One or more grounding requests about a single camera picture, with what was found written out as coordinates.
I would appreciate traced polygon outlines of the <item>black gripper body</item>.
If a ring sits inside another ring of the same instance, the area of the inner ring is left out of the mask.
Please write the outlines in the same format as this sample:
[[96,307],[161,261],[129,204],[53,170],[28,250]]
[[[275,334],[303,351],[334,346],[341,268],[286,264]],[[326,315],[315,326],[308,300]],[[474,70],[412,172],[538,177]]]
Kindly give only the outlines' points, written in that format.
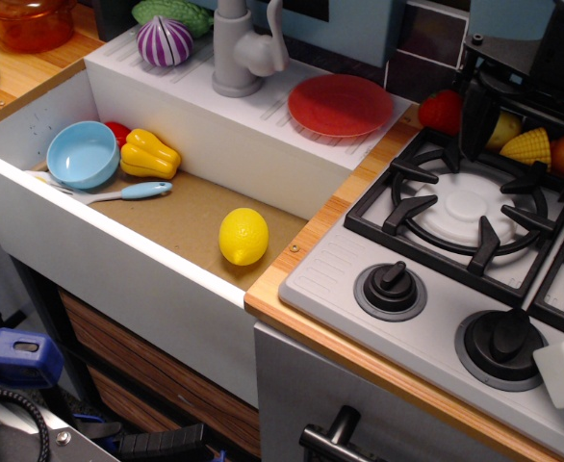
[[471,81],[469,87],[564,120],[564,1],[554,3],[540,38],[473,34],[464,47],[462,75]]

